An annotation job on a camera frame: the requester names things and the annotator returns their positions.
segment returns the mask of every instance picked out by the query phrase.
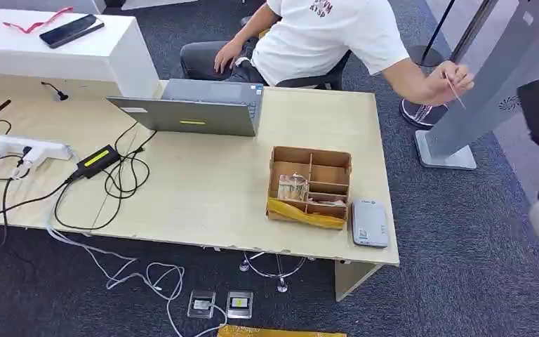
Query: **smartphone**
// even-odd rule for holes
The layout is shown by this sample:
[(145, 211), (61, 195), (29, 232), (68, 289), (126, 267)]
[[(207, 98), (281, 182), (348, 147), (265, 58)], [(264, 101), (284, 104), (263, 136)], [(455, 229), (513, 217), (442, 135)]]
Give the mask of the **smartphone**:
[(90, 14), (42, 33), (40, 39), (49, 47), (57, 48), (102, 27), (104, 27), (104, 22)]

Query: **laptop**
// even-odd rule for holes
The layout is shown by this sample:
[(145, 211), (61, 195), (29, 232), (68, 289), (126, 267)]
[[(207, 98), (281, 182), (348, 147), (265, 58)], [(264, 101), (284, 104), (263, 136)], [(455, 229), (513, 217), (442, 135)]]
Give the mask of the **laptop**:
[(263, 85), (171, 79), (162, 99), (106, 97), (150, 130), (255, 137)]

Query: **carpet floor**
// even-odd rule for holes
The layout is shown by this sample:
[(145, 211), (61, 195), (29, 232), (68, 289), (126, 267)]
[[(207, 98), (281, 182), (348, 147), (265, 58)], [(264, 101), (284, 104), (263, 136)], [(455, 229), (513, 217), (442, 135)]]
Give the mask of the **carpet floor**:
[[(136, 16), (160, 77), (171, 78), (181, 77), (182, 45), (230, 38), (239, 18), (259, 5), (200, 0), (106, 13)], [(392, 5), (404, 43), (425, 43), (435, 26), (427, 4)], [(442, 40), (436, 46), (449, 52)], [(236, 251), (72, 237), (141, 257), (131, 272), (152, 261), (185, 266), (183, 293), (171, 303), (184, 336), (220, 322), (218, 314), (212, 320), (186, 318), (192, 289), (217, 291), (219, 303), (231, 289), (254, 291), (253, 319), (231, 324), (348, 336), (539, 336), (539, 245), (526, 217), (530, 205), (494, 136), (473, 144), (476, 171), (423, 168), (414, 129), (398, 113), (399, 97), (385, 80), (369, 77), (352, 58), (344, 81), (346, 90), (377, 95), (401, 265), (382, 268), (343, 302), (334, 301), (332, 261), (308, 262), (288, 279), (290, 291), (277, 293), (274, 281), (239, 271), (242, 255)], [(111, 258), (102, 262), (110, 270), (119, 266)], [(259, 264), (274, 267), (271, 256)], [(175, 336), (165, 302), (141, 282), (109, 291), (104, 283), (81, 249), (44, 231), (12, 229), (10, 249), (0, 251), (0, 336)], [(172, 285), (169, 278), (161, 286)]]

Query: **man's left hand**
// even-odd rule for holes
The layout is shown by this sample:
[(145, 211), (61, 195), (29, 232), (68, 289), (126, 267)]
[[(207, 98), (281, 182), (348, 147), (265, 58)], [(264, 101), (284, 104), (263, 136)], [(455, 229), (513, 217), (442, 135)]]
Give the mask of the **man's left hand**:
[(455, 94), (446, 77), (458, 95), (474, 88), (474, 75), (470, 74), (466, 65), (456, 65), (451, 61), (445, 61), (427, 78), (432, 92), (429, 100), (432, 102), (431, 105), (441, 105), (455, 100)]

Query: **gray pants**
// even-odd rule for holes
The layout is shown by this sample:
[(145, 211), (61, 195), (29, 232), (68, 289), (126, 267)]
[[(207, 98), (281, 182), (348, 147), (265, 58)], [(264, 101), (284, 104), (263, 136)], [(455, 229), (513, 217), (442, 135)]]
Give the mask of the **gray pants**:
[[(251, 58), (257, 41), (259, 40), (256, 38), (247, 40), (239, 57)], [(180, 65), (184, 78), (267, 85), (261, 74), (248, 61), (242, 62), (238, 67), (235, 66), (234, 69), (226, 65), (222, 73), (215, 71), (215, 56), (226, 43), (227, 41), (194, 42), (183, 46), (180, 50)]]

